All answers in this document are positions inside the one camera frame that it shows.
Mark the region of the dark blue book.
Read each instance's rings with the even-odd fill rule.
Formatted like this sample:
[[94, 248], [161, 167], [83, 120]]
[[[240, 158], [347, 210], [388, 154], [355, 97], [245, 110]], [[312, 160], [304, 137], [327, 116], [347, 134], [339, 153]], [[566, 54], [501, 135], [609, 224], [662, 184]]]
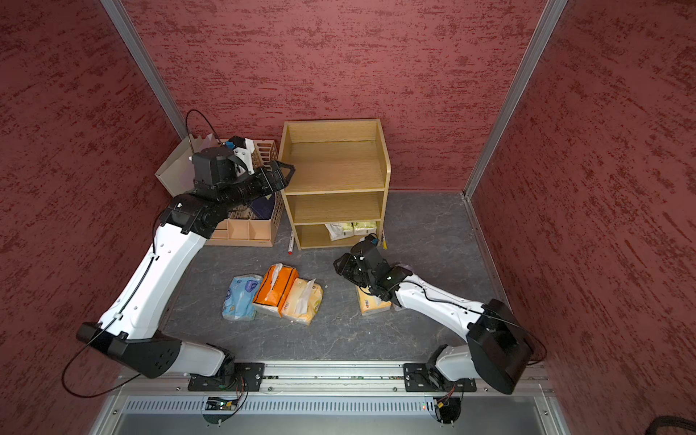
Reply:
[[271, 195], [269, 197], [261, 197], [255, 199], [249, 207], [253, 212], [256, 220], [270, 220], [272, 219], [275, 205], [276, 196]]

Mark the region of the yellow white tissue pack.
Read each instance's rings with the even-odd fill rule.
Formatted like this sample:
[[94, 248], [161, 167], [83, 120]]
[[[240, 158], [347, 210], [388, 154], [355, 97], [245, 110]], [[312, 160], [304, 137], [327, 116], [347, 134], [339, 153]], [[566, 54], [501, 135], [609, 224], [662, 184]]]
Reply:
[[386, 302], [376, 295], [371, 295], [366, 288], [357, 288], [357, 295], [362, 316], [376, 315], [392, 309], [391, 302]]

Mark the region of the beige tissue pack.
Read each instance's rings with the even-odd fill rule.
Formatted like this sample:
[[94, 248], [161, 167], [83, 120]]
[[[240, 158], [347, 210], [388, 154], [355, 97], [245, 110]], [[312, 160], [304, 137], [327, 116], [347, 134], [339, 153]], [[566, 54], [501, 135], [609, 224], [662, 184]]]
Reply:
[[297, 278], [284, 302], [281, 315], [292, 322], [309, 326], [322, 304], [324, 290], [315, 279]]

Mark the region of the wooden lattice file organizer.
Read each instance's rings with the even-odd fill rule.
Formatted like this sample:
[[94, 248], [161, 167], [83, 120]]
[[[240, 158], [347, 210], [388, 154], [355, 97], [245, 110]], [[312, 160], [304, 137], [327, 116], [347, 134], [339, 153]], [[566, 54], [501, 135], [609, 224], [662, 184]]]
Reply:
[[[256, 151], [253, 156], [255, 170], [268, 168], [277, 157], [274, 141], [253, 141]], [[213, 232], [208, 246], [270, 248], [275, 243], [283, 205], [280, 193], [275, 193], [275, 209], [270, 220], [256, 220], [249, 205], [234, 208], [228, 219], [221, 221]]]

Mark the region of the beige paper folders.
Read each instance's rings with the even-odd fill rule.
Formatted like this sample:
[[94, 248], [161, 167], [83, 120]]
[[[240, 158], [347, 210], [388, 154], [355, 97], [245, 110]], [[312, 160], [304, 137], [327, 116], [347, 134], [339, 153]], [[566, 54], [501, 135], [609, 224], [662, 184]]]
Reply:
[[155, 176], [172, 197], [194, 189], [195, 170], [191, 157], [195, 152], [218, 145], [211, 133], [207, 137], [183, 139], [164, 161]]

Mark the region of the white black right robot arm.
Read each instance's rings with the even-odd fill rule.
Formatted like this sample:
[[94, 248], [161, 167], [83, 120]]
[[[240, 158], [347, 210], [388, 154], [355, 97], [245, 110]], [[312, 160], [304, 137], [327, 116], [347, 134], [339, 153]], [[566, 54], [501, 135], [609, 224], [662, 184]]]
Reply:
[[531, 333], [508, 306], [498, 299], [484, 304], [437, 288], [409, 268], [389, 264], [377, 243], [371, 234], [335, 260], [337, 275], [367, 295], [429, 317], [465, 341], [439, 346], [425, 364], [406, 364], [406, 389], [463, 393], [472, 390], [467, 382], [480, 379], [499, 393], [514, 393], [535, 348]]

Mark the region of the orange tissue pack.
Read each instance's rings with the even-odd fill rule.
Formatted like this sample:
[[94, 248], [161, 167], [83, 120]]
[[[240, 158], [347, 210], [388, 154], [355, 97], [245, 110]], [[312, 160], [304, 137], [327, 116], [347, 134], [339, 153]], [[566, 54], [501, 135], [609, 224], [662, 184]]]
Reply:
[[253, 306], [262, 314], [281, 318], [286, 299], [297, 279], [296, 268], [281, 263], [270, 266], [253, 299]]

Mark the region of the blue tissue pack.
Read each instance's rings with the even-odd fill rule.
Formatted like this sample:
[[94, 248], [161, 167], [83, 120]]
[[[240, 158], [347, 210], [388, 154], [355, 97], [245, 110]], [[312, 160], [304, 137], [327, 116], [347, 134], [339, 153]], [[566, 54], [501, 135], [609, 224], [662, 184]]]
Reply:
[[260, 275], [238, 275], [229, 285], [223, 306], [222, 317], [227, 321], [253, 321], [256, 309], [253, 300], [260, 288]]

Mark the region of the wooden shelf unit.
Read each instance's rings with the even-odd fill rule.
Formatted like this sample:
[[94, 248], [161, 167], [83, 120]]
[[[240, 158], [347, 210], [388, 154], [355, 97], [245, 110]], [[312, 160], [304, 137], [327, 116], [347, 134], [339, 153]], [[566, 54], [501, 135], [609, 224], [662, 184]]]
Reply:
[[279, 161], [295, 167], [283, 199], [298, 249], [361, 238], [333, 240], [328, 224], [373, 222], [384, 235], [392, 167], [380, 120], [287, 121]]

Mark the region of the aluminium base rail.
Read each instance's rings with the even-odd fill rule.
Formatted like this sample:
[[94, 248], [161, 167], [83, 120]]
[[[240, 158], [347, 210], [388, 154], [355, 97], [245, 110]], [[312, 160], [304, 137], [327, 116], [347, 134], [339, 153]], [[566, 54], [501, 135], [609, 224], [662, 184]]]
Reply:
[[511, 395], [482, 380], [456, 393], [460, 417], [440, 423], [436, 393], [409, 393], [402, 362], [268, 361], [240, 411], [207, 409], [209, 393], [183, 377], [134, 381], [109, 397], [93, 434], [567, 434], [544, 368], [527, 370]]

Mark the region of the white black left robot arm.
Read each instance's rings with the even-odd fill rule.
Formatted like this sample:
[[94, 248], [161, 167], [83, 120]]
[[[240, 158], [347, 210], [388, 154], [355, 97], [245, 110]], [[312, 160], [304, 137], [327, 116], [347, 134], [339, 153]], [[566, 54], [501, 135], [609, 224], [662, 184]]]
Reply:
[[270, 161], [250, 170], [229, 148], [213, 147], [191, 157], [193, 188], [175, 196], [156, 220], [152, 245], [129, 283], [96, 323], [76, 336], [142, 376], [188, 374], [192, 382], [219, 391], [239, 386], [233, 355], [217, 346], [183, 342], [159, 330], [164, 309], [193, 257], [234, 208], [284, 190], [294, 166]]

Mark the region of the red white marker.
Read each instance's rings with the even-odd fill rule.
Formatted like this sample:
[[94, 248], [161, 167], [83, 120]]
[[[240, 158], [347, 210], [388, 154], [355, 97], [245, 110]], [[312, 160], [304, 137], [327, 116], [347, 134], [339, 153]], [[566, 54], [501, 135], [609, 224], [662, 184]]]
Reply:
[[288, 255], [290, 255], [290, 256], [293, 255], [294, 249], [295, 249], [295, 236], [291, 235], [291, 237], [289, 239], [288, 247], [287, 247]]

